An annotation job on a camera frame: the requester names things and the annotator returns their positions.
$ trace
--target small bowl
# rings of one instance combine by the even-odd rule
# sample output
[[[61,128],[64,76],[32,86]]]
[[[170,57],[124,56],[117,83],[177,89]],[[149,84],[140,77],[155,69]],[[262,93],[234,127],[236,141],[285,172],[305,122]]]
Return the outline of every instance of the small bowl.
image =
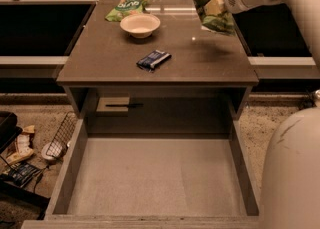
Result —
[[[60,158],[62,154],[62,146],[60,143],[55,143],[55,148],[53,150],[49,150],[51,143],[46,144],[42,150],[41,155],[49,163],[54,163],[57,158]]]
[[[160,19],[152,14],[134,14],[125,17],[120,27],[135,38],[147,38],[160,26]]]

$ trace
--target snack bag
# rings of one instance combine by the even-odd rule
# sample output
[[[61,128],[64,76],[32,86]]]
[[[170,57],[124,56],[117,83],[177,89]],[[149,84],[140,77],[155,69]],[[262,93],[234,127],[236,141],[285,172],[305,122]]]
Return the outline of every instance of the snack bag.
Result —
[[[126,16],[142,13],[150,0],[120,0],[120,3],[105,17],[112,22],[120,22]]]
[[[207,29],[235,35],[234,21],[223,0],[193,0],[201,23]]]

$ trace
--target blue package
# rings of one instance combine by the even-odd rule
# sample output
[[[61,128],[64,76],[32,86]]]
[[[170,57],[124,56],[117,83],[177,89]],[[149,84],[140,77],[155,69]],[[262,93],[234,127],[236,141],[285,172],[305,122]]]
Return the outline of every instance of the blue package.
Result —
[[[159,64],[161,64],[169,58],[171,58],[171,54],[169,54],[168,52],[154,50],[144,58],[140,59],[137,62],[137,65],[141,69],[153,71],[156,68],[156,66],[158,66]]]

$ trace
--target open drawer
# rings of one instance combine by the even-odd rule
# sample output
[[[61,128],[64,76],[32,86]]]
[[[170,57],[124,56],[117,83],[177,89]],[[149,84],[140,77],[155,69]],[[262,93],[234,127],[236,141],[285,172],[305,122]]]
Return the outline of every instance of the open drawer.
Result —
[[[96,95],[88,94],[85,111],[99,102],[92,102]],[[146,99],[127,116],[91,113],[79,119],[43,225],[58,223],[63,228],[77,221],[85,228],[82,223],[88,221],[99,226],[127,221],[128,228],[137,221],[155,225],[163,219],[186,219],[192,224],[204,219],[256,228],[258,207],[246,154],[226,97],[161,99],[165,105],[157,105],[151,116],[157,121],[151,123],[154,131],[142,129],[148,121],[138,109],[150,116],[147,101],[155,102]],[[190,104],[197,107],[198,116],[190,112]],[[161,118],[169,118],[169,111],[173,117],[179,113],[180,123]]]

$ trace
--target cable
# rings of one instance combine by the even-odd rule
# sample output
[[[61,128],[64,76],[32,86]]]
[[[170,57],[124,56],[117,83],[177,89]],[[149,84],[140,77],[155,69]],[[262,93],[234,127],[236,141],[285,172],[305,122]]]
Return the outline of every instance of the cable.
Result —
[[[4,161],[5,164],[7,164],[9,166],[10,169],[14,170],[14,168],[11,167],[11,165],[6,161],[5,158],[3,158],[1,155],[0,155],[0,158]]]
[[[40,183],[41,179],[43,178],[43,173],[46,169],[49,169],[50,168],[50,165],[47,165],[45,168],[41,169],[40,172],[37,174],[37,179],[36,179],[36,182],[33,186],[33,193],[36,192],[36,187],[37,185]]]

